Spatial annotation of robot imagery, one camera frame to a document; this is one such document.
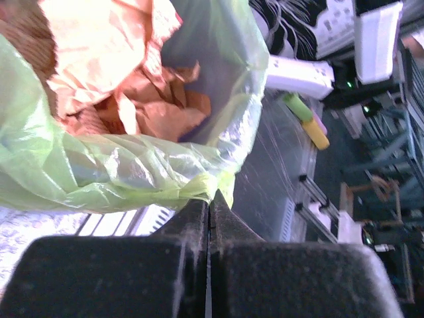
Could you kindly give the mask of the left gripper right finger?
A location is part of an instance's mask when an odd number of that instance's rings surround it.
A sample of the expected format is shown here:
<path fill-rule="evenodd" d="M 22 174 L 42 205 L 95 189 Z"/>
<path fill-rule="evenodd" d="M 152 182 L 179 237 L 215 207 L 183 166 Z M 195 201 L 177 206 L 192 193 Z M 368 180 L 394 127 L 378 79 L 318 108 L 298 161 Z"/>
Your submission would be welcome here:
<path fill-rule="evenodd" d="M 267 242 L 210 204 L 214 317 L 401 317 L 384 265 L 359 244 Z"/>

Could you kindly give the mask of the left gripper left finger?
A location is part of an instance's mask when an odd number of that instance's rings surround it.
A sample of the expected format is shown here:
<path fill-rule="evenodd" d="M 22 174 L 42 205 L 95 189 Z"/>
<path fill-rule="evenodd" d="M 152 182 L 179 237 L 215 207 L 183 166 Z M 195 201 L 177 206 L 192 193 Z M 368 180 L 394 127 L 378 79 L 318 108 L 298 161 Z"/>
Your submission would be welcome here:
<path fill-rule="evenodd" d="M 209 206 L 147 237 L 50 236 L 22 255 L 2 317 L 203 317 Z"/>

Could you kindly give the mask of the green plastic trash bag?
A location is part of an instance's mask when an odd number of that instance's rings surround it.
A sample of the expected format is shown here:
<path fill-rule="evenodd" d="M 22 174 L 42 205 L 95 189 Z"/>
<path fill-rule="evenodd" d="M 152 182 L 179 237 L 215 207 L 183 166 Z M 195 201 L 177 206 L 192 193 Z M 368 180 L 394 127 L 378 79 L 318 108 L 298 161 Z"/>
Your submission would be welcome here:
<path fill-rule="evenodd" d="M 1 34 L 1 205 L 110 213 L 151 203 L 233 200 L 252 150 L 270 55 L 247 1 L 169 1 L 182 26 L 161 51 L 171 68 L 200 66 L 185 88 L 211 114 L 172 142 L 145 134 L 70 134 L 51 114 L 34 68 Z"/>

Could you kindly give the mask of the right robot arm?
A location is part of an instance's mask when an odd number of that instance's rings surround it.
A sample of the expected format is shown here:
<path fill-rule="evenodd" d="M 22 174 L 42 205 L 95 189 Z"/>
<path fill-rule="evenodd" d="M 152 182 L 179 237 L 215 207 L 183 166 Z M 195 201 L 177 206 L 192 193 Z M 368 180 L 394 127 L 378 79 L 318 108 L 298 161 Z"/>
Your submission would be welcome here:
<path fill-rule="evenodd" d="M 320 101 L 334 90 L 335 75 L 328 62 L 271 55 L 266 72 L 266 89 L 300 93 Z"/>

